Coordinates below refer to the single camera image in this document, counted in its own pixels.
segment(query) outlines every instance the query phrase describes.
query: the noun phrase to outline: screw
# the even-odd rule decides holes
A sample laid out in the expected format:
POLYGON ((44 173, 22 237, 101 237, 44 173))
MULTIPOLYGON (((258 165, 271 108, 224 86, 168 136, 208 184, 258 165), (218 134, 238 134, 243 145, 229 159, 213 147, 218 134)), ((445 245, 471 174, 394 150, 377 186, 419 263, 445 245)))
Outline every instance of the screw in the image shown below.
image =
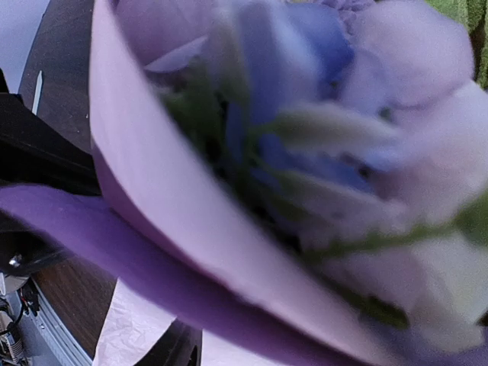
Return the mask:
POLYGON ((21 265, 21 262, 22 262, 22 254, 16 254, 10 259, 10 261, 8 261, 8 264, 14 268, 17 268, 21 265))

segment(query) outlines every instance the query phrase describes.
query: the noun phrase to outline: white wall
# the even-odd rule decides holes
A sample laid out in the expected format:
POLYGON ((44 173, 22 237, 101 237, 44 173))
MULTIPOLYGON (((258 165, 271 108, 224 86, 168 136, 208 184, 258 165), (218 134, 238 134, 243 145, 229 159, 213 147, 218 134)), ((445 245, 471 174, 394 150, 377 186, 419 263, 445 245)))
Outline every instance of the white wall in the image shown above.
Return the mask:
POLYGON ((0 68, 8 87, 21 84, 27 56, 49 0, 0 0, 0 68))

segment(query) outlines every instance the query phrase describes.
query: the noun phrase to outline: flower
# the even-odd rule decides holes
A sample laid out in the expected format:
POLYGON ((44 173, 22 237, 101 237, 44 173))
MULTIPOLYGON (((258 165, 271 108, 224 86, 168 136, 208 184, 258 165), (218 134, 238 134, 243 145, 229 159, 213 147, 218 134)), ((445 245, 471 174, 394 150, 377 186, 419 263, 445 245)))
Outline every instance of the flower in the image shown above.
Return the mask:
POLYGON ((401 305, 414 335, 450 351, 480 344, 486 254, 471 240, 483 238, 474 224, 486 206, 486 95, 470 81, 465 31, 422 2, 361 8, 349 35, 324 5, 234 1, 220 8, 215 28, 188 20, 200 12, 208 19, 210 6, 148 4, 96 3, 90 115, 104 200, 14 187, 0 190, 0 208, 190 324, 278 361, 352 364, 346 353, 404 364, 242 212, 161 109, 142 67, 173 71, 203 52, 216 84, 231 87, 234 159, 247 157, 235 114, 248 107, 264 161, 252 177, 290 188, 274 193, 306 214, 293 227, 305 249, 331 249, 337 237, 388 246, 328 260, 322 270, 401 305), (385 108, 390 122, 380 118, 385 108), (422 242, 389 247, 407 239, 422 242))

